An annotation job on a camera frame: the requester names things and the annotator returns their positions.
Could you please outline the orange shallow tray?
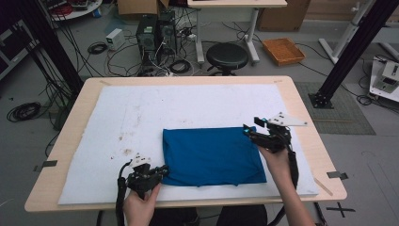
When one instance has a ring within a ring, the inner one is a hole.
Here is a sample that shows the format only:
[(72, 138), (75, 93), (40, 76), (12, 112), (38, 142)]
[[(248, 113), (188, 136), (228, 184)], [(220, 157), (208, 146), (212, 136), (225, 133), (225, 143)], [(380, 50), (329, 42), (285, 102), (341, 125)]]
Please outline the orange shallow tray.
[(263, 48), (277, 66), (296, 64), (306, 57), (289, 38), (264, 40)]

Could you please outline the small white box device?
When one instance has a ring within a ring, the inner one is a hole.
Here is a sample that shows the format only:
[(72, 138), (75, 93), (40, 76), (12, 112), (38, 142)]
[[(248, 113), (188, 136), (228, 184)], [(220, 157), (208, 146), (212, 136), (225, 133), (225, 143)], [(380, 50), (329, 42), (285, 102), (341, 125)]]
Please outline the small white box device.
[(112, 51), (118, 50), (125, 43), (123, 31), (119, 28), (115, 28), (105, 37), (105, 39), (108, 44), (108, 48)]

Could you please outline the grey floor mat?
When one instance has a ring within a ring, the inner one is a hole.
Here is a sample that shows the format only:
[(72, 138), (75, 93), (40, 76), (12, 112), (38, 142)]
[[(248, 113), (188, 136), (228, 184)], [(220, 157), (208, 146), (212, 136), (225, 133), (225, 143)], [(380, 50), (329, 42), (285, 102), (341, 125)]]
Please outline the grey floor mat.
[(344, 89), (335, 92), (332, 107), (316, 108), (310, 95), (321, 87), (321, 83), (295, 82), (295, 86), (319, 134), (375, 135), (359, 106)]

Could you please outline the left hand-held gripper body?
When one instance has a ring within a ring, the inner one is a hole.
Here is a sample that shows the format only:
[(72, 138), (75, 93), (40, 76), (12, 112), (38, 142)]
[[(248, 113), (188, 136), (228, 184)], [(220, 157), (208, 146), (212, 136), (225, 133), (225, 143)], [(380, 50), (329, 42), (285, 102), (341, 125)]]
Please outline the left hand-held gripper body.
[(158, 167), (151, 168), (151, 159), (137, 153), (129, 166), (133, 172), (128, 175), (127, 187), (135, 191), (141, 199), (145, 198), (145, 194), (149, 190), (153, 190), (158, 183), (155, 176), (159, 173)]

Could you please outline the black tape cross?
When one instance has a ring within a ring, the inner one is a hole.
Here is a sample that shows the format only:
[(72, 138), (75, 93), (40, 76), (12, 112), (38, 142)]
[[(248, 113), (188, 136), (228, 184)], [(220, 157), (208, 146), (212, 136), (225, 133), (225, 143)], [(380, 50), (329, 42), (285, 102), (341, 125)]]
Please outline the black tape cross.
[(328, 210), (328, 211), (337, 211), (337, 212), (339, 212), (339, 213), (341, 214), (341, 216), (342, 216), (343, 218), (345, 218), (345, 213), (346, 213), (346, 212), (349, 212), (349, 213), (355, 213), (355, 212), (356, 212), (356, 210), (353, 209), (353, 208), (346, 208), (346, 207), (343, 207), (342, 204), (341, 204), (340, 202), (337, 202), (337, 205), (336, 205), (336, 206), (327, 207), (327, 210)]

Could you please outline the black tape strip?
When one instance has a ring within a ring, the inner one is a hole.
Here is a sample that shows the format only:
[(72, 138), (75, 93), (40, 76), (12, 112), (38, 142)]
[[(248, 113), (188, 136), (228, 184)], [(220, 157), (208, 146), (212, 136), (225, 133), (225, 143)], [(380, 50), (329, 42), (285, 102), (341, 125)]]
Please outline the black tape strip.
[(340, 180), (346, 180), (348, 179), (348, 176), (345, 172), (339, 172), (339, 171), (330, 171), (327, 172), (328, 178), (339, 178)]
[(41, 165), (37, 165), (34, 167), (33, 171), (35, 172), (41, 172), (43, 168), (48, 168), (48, 167), (55, 167), (57, 164), (57, 160), (50, 160), (50, 161), (43, 161)]

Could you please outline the white metal stand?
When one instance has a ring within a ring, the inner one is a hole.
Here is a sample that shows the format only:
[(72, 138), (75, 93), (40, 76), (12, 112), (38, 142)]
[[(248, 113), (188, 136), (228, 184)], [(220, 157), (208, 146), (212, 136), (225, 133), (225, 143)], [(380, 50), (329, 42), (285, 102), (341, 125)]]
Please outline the white metal stand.
[(354, 12), (355, 15), (333, 48), (330, 47), (325, 39), (318, 40), (333, 64), (338, 62), (345, 46), (352, 40), (359, 28), (361, 20), (364, 18), (368, 9), (372, 6), (373, 1), (374, 0), (357, 0), (356, 5), (351, 8), (351, 11)]

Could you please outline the thin wooden stick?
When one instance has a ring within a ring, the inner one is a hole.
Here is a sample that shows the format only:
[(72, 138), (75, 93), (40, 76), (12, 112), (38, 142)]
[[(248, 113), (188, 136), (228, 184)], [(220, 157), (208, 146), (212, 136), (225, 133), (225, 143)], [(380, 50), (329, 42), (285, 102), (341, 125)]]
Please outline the thin wooden stick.
[(333, 196), (334, 194), (333, 194), (333, 192), (330, 190), (330, 189), (328, 189), (321, 181), (319, 181), (316, 177), (313, 177), (313, 179), (314, 179), (314, 182), (316, 183), (316, 184), (318, 184), (322, 189), (324, 189), (325, 190), (325, 192), (329, 195), (329, 196)]

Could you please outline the black round stool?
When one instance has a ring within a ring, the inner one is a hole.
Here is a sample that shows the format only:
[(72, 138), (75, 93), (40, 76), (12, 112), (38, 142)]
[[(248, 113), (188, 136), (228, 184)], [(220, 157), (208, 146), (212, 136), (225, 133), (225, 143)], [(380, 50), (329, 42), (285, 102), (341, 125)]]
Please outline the black round stool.
[(247, 51), (234, 43), (217, 43), (211, 46), (207, 53), (206, 59), (211, 64), (208, 71), (217, 68), (215, 75), (234, 75), (235, 70), (244, 68), (248, 63)]

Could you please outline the person's legs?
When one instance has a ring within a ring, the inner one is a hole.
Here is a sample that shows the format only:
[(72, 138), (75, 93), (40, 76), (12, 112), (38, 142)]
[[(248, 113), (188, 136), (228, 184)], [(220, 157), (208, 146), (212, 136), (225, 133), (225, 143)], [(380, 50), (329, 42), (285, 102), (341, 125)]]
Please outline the person's legs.
[[(267, 226), (267, 211), (262, 204), (224, 206), (216, 226)], [(196, 207), (156, 209), (150, 226), (200, 226)]]

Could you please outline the black metal frame post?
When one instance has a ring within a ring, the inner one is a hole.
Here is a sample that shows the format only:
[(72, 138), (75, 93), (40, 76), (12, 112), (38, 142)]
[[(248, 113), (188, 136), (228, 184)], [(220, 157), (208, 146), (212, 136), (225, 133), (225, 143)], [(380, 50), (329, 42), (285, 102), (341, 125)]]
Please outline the black metal frame post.
[(10, 0), (10, 3), (22, 16), (29, 30), (38, 38), (48, 57), (51, 58), (67, 83), (71, 94), (77, 96), (84, 82), (73, 67), (55, 31), (50, 26), (40, 3), (37, 0)]
[(398, 6), (399, 0), (373, 1), (321, 88), (310, 95), (311, 103), (316, 108), (332, 107), (334, 93)]

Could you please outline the person's left hand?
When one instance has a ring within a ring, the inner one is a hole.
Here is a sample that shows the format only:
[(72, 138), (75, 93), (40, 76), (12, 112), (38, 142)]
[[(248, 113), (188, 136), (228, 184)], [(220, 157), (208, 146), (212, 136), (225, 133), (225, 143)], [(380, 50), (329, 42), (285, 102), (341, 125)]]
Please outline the person's left hand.
[(161, 185), (158, 184), (151, 192), (141, 199), (131, 190), (124, 201), (123, 212), (128, 226), (149, 226)]

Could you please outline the brown cardboard box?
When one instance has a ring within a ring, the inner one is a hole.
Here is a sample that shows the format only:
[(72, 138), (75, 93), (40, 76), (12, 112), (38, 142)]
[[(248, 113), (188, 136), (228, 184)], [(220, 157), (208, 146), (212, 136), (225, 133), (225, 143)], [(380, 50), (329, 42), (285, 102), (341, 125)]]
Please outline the brown cardboard box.
[(120, 15), (157, 14), (169, 0), (117, 0)]
[(296, 32), (302, 26), (307, 8), (264, 8), (257, 20), (257, 28), (263, 32)]

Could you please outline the blue t-shirt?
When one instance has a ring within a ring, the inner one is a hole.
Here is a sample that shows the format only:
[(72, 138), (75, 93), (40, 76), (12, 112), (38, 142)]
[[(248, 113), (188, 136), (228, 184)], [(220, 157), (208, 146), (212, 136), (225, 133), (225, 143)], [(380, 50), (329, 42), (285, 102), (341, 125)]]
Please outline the blue t-shirt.
[(266, 181), (258, 148), (239, 127), (165, 129), (169, 186), (222, 186)]

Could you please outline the white-legged table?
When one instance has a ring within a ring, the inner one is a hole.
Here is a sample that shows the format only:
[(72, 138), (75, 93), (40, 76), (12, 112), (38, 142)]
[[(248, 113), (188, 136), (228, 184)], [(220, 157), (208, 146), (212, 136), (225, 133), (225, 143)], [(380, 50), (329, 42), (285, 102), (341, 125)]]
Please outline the white-legged table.
[(261, 8), (285, 8), (286, 0), (187, 0), (187, 5), (196, 11), (196, 54), (197, 62), (205, 62), (200, 25), (204, 22), (249, 22), (244, 43), (253, 64), (260, 59), (253, 43), (258, 14)]

